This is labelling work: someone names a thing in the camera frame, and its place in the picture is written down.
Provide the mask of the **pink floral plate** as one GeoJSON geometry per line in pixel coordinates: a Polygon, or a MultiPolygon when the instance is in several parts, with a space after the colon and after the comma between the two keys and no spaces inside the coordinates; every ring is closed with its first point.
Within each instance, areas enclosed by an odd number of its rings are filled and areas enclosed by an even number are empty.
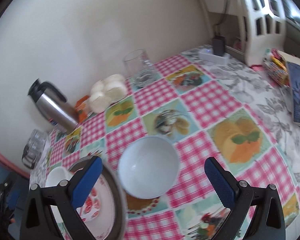
{"type": "Polygon", "coordinates": [[[95,239],[106,239],[115,220],[114,197],[103,175],[100,175],[97,181],[101,183],[101,212],[95,219],[84,223],[95,239]]]}

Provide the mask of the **large stainless steel plate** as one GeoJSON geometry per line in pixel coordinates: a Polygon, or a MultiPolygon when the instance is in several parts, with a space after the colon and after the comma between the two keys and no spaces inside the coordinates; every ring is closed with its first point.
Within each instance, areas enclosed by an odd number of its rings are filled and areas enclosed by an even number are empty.
{"type": "Polygon", "coordinates": [[[115,205],[114,225],[106,239],[123,239],[127,226],[127,203],[125,194],[119,184],[115,172],[107,163],[103,163],[101,175],[105,177],[109,184],[115,205]]]}

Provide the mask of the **strawberry pattern bowl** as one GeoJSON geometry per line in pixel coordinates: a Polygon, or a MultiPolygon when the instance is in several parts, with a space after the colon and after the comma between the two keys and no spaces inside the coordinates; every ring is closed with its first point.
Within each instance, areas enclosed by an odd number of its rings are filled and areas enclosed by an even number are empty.
{"type": "Polygon", "coordinates": [[[97,181],[97,183],[92,188],[91,192],[87,196],[82,207],[78,208],[79,216],[83,220],[83,222],[88,222],[96,217],[101,212],[101,183],[97,181]]]}

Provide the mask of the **white square bowl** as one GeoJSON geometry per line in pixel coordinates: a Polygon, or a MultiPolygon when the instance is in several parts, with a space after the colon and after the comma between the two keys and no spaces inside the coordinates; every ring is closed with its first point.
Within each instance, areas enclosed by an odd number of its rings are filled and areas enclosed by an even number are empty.
{"type": "Polygon", "coordinates": [[[70,180],[73,175],[64,167],[56,167],[47,175],[45,187],[57,186],[62,180],[70,180]]]}

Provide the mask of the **upturned clear glass cups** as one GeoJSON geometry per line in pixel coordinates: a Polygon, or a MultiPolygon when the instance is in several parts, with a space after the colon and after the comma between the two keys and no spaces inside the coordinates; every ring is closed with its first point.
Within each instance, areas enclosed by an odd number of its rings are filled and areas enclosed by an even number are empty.
{"type": "Polygon", "coordinates": [[[38,129],[34,129],[27,142],[29,151],[34,155],[41,155],[47,143],[47,140],[47,133],[42,132],[38,129]]]}

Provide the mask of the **white round bowl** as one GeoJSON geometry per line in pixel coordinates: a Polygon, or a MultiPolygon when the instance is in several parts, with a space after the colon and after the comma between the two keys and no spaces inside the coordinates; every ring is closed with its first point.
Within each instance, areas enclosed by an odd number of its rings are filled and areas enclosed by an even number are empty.
{"type": "Polygon", "coordinates": [[[158,136],[146,136],[122,153],[117,174],[124,190],[139,199],[162,196],[175,184],[180,159],[172,143],[158,136]]]}

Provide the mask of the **colourful checked tablecloth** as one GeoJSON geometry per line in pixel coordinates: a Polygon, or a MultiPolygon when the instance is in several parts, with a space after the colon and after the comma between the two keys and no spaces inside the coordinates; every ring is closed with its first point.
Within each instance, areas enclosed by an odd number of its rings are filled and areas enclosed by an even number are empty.
{"type": "Polygon", "coordinates": [[[124,150],[147,135],[170,140],[180,157],[177,183],[162,197],[127,197],[125,239],[207,239],[226,215],[203,168],[215,157],[250,185],[277,186],[286,237],[300,236],[300,127],[284,95],[260,68],[236,59],[221,66],[199,59],[198,49],[155,65],[155,81],[93,115],[71,135],[50,133],[51,146],[30,182],[44,184],[59,166],[73,167],[97,153],[113,169],[124,150]]]}

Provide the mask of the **orange snack packet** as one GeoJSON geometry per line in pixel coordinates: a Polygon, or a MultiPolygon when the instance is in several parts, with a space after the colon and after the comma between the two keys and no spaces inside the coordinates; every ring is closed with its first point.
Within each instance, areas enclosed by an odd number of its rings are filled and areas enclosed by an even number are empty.
{"type": "Polygon", "coordinates": [[[84,122],[93,114],[93,111],[91,110],[89,105],[89,98],[89,95],[85,95],[80,98],[75,104],[75,111],[78,114],[79,123],[84,122]]]}

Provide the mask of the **stainless steel thermos jug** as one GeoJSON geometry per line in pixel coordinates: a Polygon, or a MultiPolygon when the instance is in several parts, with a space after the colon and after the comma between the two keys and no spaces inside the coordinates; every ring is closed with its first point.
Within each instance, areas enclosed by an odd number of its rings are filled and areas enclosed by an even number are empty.
{"type": "Polygon", "coordinates": [[[78,113],[52,83],[37,79],[29,88],[28,96],[41,115],[61,132],[70,134],[77,128],[78,113]]]}

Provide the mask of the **bag of white buns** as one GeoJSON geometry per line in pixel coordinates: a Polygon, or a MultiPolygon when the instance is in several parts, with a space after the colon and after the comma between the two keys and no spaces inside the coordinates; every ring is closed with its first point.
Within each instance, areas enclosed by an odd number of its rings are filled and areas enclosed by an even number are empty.
{"type": "Polygon", "coordinates": [[[98,114],[104,112],[112,103],[116,103],[128,94],[125,78],[121,74],[111,75],[97,81],[90,90],[89,107],[98,114]]]}

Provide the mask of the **dark blue flat package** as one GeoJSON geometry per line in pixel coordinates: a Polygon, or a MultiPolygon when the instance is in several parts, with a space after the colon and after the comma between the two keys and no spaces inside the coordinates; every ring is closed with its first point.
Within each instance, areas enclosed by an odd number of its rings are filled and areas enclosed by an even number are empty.
{"type": "Polygon", "coordinates": [[[300,124],[300,65],[287,61],[286,67],[293,99],[293,121],[300,124]]]}

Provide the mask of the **clear glass mug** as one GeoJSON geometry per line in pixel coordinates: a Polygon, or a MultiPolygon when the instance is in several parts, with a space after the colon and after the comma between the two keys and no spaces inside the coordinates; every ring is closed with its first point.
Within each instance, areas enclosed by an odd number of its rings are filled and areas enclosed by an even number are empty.
{"type": "Polygon", "coordinates": [[[123,64],[137,87],[146,87],[155,80],[155,70],[145,49],[137,49],[126,55],[123,64]]]}

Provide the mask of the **colourful snack box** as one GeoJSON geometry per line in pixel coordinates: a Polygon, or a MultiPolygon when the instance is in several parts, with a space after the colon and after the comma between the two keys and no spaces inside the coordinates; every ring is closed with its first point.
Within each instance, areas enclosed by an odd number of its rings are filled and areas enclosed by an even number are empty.
{"type": "Polygon", "coordinates": [[[271,79],[279,86],[289,87],[288,70],[285,60],[277,49],[267,49],[263,57],[263,67],[271,79]]]}

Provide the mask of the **white power strip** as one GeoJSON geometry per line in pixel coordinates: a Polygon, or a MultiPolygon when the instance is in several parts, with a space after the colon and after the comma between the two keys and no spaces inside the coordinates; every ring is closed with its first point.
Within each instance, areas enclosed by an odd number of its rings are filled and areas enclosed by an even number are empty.
{"type": "Polygon", "coordinates": [[[218,56],[213,53],[211,48],[203,48],[198,51],[198,56],[203,61],[209,61],[219,65],[227,65],[230,59],[230,55],[225,53],[223,56],[218,56]]]}

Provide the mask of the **black power adapter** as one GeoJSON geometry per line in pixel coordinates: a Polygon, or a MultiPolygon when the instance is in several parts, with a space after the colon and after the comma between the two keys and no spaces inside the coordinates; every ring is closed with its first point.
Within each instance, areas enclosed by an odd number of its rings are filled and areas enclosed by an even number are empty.
{"type": "Polygon", "coordinates": [[[224,56],[225,54],[225,37],[215,35],[212,39],[213,54],[217,56],[224,56]]]}

